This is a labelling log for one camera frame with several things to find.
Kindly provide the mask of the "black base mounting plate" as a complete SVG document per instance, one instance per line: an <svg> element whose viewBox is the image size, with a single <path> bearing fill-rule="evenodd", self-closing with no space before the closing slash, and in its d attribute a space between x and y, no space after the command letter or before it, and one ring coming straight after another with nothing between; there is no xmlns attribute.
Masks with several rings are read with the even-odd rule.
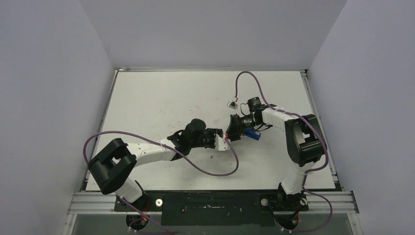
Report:
<svg viewBox="0 0 415 235"><path fill-rule="evenodd" d="M161 216L163 226L273 226L281 213L287 220L309 209L304 194L285 196L272 190L158 191L149 190L132 204Z"/></svg>

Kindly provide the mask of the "aluminium frame rail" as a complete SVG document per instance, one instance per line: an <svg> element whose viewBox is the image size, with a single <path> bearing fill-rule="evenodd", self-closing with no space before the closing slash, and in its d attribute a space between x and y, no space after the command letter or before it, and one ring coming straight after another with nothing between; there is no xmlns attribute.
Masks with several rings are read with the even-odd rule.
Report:
<svg viewBox="0 0 415 235"><path fill-rule="evenodd" d="M324 191L318 192L328 199L333 213L359 213L357 202L352 191ZM309 210L306 213L329 212L328 203L319 196L306 193ZM76 192L69 206L69 214L137 214L136 211L116 211L116 196L103 195L100 192Z"/></svg>

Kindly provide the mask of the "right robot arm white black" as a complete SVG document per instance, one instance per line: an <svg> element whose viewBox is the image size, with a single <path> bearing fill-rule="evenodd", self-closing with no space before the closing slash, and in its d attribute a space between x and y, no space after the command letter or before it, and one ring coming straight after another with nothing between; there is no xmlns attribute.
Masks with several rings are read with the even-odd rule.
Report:
<svg viewBox="0 0 415 235"><path fill-rule="evenodd" d="M231 116L226 137L230 141L237 141L242 135L258 139L259 135L254 128L265 125L285 133L291 165L279 185L284 192L277 195L277 205L283 210L289 210L296 204L295 194L304 191L307 175L324 169L329 163L320 125L313 114L300 116L285 112L275 105L262 104L259 97L249 99L247 105L248 115Z"/></svg>

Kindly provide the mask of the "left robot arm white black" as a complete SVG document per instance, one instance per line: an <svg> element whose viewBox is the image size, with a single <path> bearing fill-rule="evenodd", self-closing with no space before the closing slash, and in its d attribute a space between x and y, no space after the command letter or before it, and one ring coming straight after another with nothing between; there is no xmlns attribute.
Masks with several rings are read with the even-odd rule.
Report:
<svg viewBox="0 0 415 235"><path fill-rule="evenodd" d="M88 169L103 194L116 193L127 199L131 209L140 211L146 197L139 183L129 177L132 170L144 164L184 158L193 148L225 151L230 147L223 130L207 128L196 118L160 141L126 143L121 138L113 139L88 162Z"/></svg>

